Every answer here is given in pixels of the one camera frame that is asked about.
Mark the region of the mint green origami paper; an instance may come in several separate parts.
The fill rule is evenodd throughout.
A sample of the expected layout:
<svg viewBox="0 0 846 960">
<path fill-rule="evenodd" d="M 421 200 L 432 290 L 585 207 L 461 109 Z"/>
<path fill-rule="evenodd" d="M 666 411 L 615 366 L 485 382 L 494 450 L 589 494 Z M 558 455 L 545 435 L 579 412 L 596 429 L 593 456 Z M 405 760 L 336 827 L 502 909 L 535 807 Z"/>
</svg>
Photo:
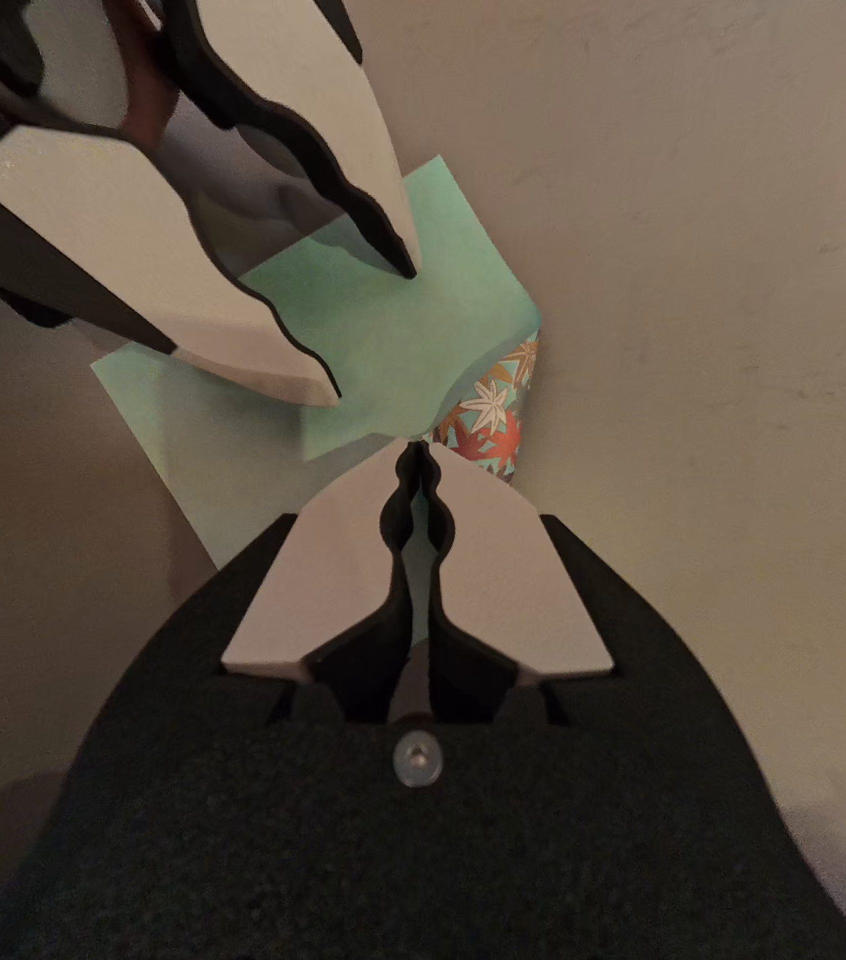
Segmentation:
<svg viewBox="0 0 846 960">
<path fill-rule="evenodd" d="M 217 570 L 391 439 L 428 434 L 541 315 L 440 155 L 404 178 L 423 269 L 403 279 L 340 216 L 239 279 L 328 364 L 294 406 L 130 343 L 91 368 Z"/>
</svg>

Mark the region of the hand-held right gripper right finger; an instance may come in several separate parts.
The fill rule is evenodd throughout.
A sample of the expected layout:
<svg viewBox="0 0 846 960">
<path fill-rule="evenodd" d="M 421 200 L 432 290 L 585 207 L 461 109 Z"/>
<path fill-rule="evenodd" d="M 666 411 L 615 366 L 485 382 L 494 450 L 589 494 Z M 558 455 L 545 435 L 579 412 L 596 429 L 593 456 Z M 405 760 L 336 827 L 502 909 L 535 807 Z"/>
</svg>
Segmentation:
<svg viewBox="0 0 846 960">
<path fill-rule="evenodd" d="M 436 719 L 491 723 L 512 690 L 611 675 L 614 660 L 537 509 L 439 443 L 423 445 L 429 700 Z"/>
</svg>

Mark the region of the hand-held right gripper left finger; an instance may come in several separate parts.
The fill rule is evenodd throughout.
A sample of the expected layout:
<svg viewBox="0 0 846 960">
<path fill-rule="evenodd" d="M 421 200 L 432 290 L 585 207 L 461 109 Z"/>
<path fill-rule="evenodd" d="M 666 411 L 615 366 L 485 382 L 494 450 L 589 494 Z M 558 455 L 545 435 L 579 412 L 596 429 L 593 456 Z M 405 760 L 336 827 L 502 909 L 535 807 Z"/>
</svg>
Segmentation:
<svg viewBox="0 0 846 960">
<path fill-rule="evenodd" d="M 322 685 L 348 720 L 387 720 L 412 641 L 418 448 L 393 440 L 297 513 L 222 654 L 229 673 Z"/>
</svg>

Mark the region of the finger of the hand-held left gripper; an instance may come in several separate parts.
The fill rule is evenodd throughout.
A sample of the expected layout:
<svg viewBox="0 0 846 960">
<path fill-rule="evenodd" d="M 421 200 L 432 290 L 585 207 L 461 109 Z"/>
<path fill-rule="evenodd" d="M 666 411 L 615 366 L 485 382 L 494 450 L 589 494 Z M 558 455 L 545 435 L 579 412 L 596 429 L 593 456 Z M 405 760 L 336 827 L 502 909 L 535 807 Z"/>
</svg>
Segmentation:
<svg viewBox="0 0 846 960">
<path fill-rule="evenodd" d="M 164 57 L 213 124 L 275 141 L 396 272 L 419 238 L 393 143 L 341 2 L 164 4 Z"/>
<path fill-rule="evenodd" d="M 139 147 L 14 126 L 0 138 L 0 206 L 163 334 L 175 360 L 281 402 L 338 404 L 325 361 L 223 269 Z"/>
</svg>

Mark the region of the person's left hand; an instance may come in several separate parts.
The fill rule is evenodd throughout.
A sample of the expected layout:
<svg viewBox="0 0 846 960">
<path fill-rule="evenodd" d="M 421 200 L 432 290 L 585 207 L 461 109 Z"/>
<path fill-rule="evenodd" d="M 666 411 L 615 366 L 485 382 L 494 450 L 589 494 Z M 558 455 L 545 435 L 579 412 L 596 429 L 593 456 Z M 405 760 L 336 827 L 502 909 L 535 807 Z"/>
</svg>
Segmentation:
<svg viewBox="0 0 846 960">
<path fill-rule="evenodd" d="M 126 80 L 121 127 L 147 150 L 159 148 L 180 96 L 157 56 L 162 23 L 147 2 L 103 1 Z"/>
</svg>

